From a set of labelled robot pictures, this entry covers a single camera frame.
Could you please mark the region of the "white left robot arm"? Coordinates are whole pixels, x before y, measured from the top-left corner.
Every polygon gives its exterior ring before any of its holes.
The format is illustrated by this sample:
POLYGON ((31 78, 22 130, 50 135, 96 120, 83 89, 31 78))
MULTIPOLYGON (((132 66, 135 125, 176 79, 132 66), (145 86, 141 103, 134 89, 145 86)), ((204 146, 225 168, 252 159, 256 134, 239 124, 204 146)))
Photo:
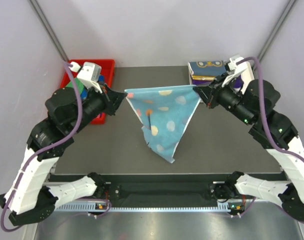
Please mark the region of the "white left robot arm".
POLYGON ((24 160, 11 189, 0 195, 0 206, 10 210, 9 221, 16 228, 39 223, 54 210, 74 200, 101 198, 106 191, 102 176, 91 172, 59 186, 46 186, 52 167, 80 132, 100 113, 114 115, 127 93, 114 91, 106 84, 102 92, 94 87, 87 97, 71 87, 59 88, 45 102, 47 118, 32 129, 27 140, 24 160))

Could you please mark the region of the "yellow and blue cartoon towel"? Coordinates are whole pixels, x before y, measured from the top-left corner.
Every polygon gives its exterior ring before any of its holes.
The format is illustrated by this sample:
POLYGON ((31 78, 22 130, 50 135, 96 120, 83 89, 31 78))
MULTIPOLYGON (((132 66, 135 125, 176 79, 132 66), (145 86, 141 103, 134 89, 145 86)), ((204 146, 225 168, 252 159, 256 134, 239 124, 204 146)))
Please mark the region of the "yellow and blue cartoon towel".
POLYGON ((226 71, 225 63, 222 60, 190 61, 187 65, 189 73, 193 76, 215 77, 226 71))

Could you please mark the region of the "light blue patterned towel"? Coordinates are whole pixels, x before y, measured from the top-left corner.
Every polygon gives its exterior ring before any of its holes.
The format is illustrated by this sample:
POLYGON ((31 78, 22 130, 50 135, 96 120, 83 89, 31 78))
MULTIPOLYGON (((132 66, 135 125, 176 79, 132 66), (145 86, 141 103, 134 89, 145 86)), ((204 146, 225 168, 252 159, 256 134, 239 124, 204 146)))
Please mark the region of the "light blue patterned towel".
POLYGON ((200 104, 194 85, 126 89, 147 146, 169 163, 200 104))

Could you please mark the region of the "royal blue towel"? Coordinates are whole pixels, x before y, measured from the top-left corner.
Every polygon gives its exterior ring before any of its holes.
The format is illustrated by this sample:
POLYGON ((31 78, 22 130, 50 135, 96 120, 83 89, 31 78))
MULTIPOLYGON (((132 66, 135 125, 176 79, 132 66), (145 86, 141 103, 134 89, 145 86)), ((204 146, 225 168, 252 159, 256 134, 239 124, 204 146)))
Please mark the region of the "royal blue towel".
MULTIPOLYGON (((97 82, 100 83, 100 82, 105 82, 105 77, 103 75, 99 75, 98 79, 97 79, 97 82)), ((81 92, 80 94, 80 97, 81 99, 85 99, 88 95, 88 89, 86 87, 83 88, 83 91, 81 92)))

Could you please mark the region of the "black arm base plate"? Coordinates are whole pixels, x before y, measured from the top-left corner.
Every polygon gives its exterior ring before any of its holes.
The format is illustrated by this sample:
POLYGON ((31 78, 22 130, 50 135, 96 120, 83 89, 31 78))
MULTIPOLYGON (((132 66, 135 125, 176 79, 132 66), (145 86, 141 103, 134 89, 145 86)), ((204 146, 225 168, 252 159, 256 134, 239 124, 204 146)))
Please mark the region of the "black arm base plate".
POLYGON ((227 174, 101 175, 94 198, 113 207, 214 207, 217 201, 242 199, 224 188, 227 174))

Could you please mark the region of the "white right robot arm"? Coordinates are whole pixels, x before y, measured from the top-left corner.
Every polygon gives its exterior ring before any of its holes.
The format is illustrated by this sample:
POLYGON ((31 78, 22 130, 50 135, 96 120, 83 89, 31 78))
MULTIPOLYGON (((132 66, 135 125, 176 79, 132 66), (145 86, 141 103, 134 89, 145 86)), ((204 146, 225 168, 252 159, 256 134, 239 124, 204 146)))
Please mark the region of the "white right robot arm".
POLYGON ((259 198, 304 224, 304 147, 291 120, 274 110, 281 94, 271 83, 259 79, 250 81, 244 92, 234 90, 223 85, 226 76, 218 76, 193 90, 207 108, 222 106, 250 125, 248 133, 278 162, 287 180, 264 180, 234 171, 223 183, 210 186, 211 196, 224 201, 241 195, 259 198))

